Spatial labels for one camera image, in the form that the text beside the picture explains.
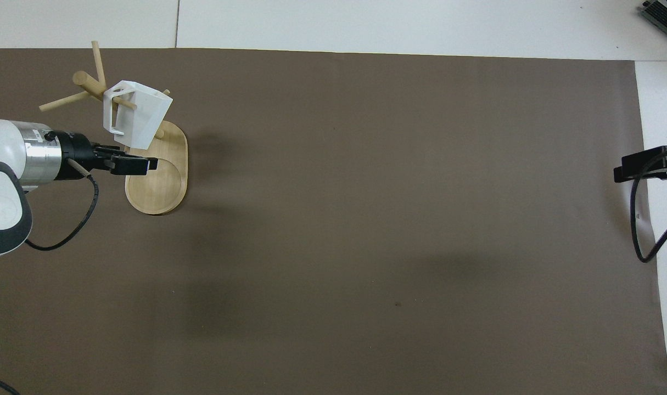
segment black bracket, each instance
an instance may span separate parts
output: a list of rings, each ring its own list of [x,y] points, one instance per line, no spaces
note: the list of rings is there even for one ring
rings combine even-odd
[[[622,183],[633,180],[643,169],[646,163],[656,155],[667,151],[667,145],[651,148],[639,153],[627,155],[621,158],[621,166],[614,168],[614,182]],[[667,156],[656,161],[643,176],[643,178],[660,178],[667,180]]]
[[[94,154],[102,160],[102,165],[96,168],[118,176],[145,176],[148,170],[158,167],[158,158],[130,155],[112,145],[95,145]]]

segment brown paper backdrop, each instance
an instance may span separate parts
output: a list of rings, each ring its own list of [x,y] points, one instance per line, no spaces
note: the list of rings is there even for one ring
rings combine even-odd
[[[632,62],[102,53],[110,83],[173,92],[188,195],[148,217],[95,172],[75,240],[0,258],[22,393],[667,393],[655,265],[612,182],[642,149]],[[110,143],[94,100],[37,111],[76,70],[91,50],[0,50],[0,118]],[[32,240],[91,190],[30,193]]]

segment white floor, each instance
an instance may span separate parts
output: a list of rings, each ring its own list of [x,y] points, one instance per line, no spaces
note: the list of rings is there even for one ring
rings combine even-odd
[[[667,145],[667,37],[639,1],[0,2],[0,48],[257,48],[637,60],[644,143]],[[667,183],[649,182],[657,235]],[[658,255],[667,346],[667,244]]]

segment power cord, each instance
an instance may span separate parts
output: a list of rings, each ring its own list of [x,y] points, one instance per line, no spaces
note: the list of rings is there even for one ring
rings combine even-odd
[[[638,175],[634,178],[634,184],[631,185],[631,195],[630,195],[630,220],[631,220],[631,237],[634,240],[634,248],[636,250],[636,256],[640,260],[640,262],[643,263],[648,263],[652,260],[652,258],[655,257],[655,255],[658,253],[661,247],[665,244],[665,241],[667,241],[667,230],[663,233],[662,236],[658,239],[658,241],[655,243],[654,247],[648,255],[643,257],[643,253],[641,252],[640,249],[640,243],[638,242],[638,234],[636,231],[636,191],[638,190],[638,184],[645,175],[645,173],[648,172],[648,169],[655,165],[655,162],[658,162],[659,160],[663,159],[664,157],[667,156],[667,150],[663,151],[662,153],[659,153],[658,155],[652,157],[651,160],[649,160],[640,170]]]
[[[12,386],[8,385],[7,383],[3,382],[2,380],[0,380],[0,388],[2,388],[3,390],[6,390],[11,395],[20,395],[20,393],[17,390],[15,390]]]
[[[94,186],[94,197],[92,198],[92,204],[89,206],[89,210],[87,210],[87,213],[85,214],[85,217],[82,219],[82,222],[80,222],[80,224],[77,225],[75,230],[73,230],[72,233],[68,235],[68,237],[64,238],[57,244],[51,245],[50,247],[41,247],[40,245],[37,245],[34,242],[26,239],[25,243],[28,244],[30,247],[34,248],[35,250],[51,251],[65,245],[65,243],[72,240],[72,238],[74,238],[75,235],[77,235],[77,233],[80,232],[80,230],[85,226],[85,223],[87,223],[87,221],[89,221],[89,218],[92,216],[94,208],[97,207],[97,201],[99,199],[99,185],[97,185],[97,182],[94,180],[94,177],[92,177],[92,175],[89,172],[87,172],[87,170],[84,167],[82,167],[82,165],[75,162],[74,160],[68,159],[68,163],[70,164],[70,166],[74,167],[78,172],[80,172],[81,175],[85,176],[85,178],[87,178],[88,180],[90,180],[90,182],[92,182],[92,185]]]

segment silver metal cylinder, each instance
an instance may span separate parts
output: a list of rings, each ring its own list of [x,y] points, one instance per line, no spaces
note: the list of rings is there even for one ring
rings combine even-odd
[[[24,138],[26,163],[24,173],[19,178],[24,190],[33,190],[38,185],[55,180],[62,164],[63,152],[56,138],[50,142],[45,140],[45,134],[51,129],[42,123],[12,123],[19,128]]]

